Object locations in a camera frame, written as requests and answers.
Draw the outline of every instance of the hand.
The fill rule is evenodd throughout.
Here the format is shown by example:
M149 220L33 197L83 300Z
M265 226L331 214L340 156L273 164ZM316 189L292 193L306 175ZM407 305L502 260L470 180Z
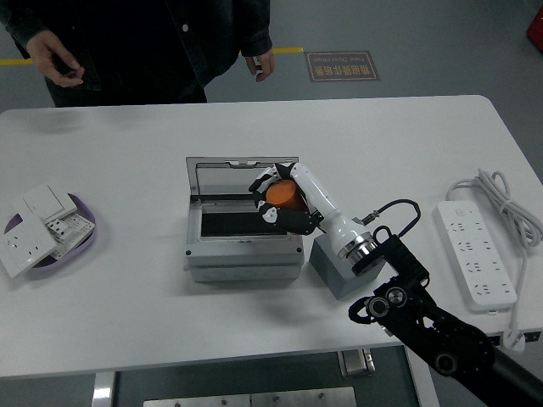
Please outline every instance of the hand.
M252 76L256 75L256 81L262 82L273 73L275 69L275 59L273 57L273 50L270 49L267 53L256 57L259 65L256 64L253 57L245 57L247 67Z
M42 31L33 36L26 44L26 51L34 60L38 72L61 87L72 87L83 83L85 69L79 65L74 56L64 48L62 42L51 31ZM58 55L62 61L73 70L62 75L54 66L53 55Z

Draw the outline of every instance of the orange cup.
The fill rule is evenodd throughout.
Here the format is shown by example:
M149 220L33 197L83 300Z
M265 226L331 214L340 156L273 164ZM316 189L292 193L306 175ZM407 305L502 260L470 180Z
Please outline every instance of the orange cup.
M281 180L272 184L266 191L266 201L278 208L308 210L296 184L290 180Z

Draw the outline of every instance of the person's left hand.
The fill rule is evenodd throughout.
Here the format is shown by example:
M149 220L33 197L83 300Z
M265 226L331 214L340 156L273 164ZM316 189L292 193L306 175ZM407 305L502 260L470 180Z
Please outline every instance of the person's left hand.
M256 57L258 65L255 62L254 57L245 57L245 62L252 76L256 75L256 81L262 82L273 73L275 69L275 60L273 57L273 50L270 49L267 53L264 53Z

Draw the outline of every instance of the robotic arm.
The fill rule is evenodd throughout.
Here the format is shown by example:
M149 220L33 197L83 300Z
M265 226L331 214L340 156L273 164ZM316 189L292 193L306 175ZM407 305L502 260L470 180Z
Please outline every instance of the robotic arm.
M280 180L292 180L307 203L307 211L276 208L266 201L264 191ZM309 169L300 163L275 164L266 169L249 187L262 218L272 225L299 233L311 234L320 227L330 236L332 250L354 265L376 248L372 234L362 224L344 216Z
M264 191L285 179L296 183L307 211L275 208L266 201ZM299 163L275 164L249 190L266 222L305 235L320 226L329 235L333 251L350 261L356 275L379 258L395 269L397 276L373 296L351 305L349 317L354 322L377 322L439 374L455 378L487 405L543 405L543 382L503 354L477 327L436 305L426 291L428 271L398 236L389 234L383 243L372 236L366 225L380 211L361 223L345 218L320 182Z

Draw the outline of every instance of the purple bowl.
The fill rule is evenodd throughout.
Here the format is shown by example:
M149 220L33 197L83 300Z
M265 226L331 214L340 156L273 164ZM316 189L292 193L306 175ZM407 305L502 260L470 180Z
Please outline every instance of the purple bowl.
M94 229L92 229L92 233L81 243L77 248L73 249L71 252L66 254L62 259L56 260L54 257L47 256L45 259L40 261L37 265L32 267L33 270L40 270L40 271L50 271L54 270L64 263L67 263L74 257L76 257L79 253L81 253L83 250L88 248L91 243L94 241L94 238L96 237L96 220L94 219L94 215L89 210L89 208L76 196L72 195L71 193L68 194L72 201L74 201L74 204L76 204L77 210L74 212L75 214L78 214L79 216L82 216L83 218L90 220L94 224ZM11 231L14 227L16 227L19 223L21 223L23 220L20 217L19 214L11 218L11 220L6 225L6 228L4 230L4 234Z

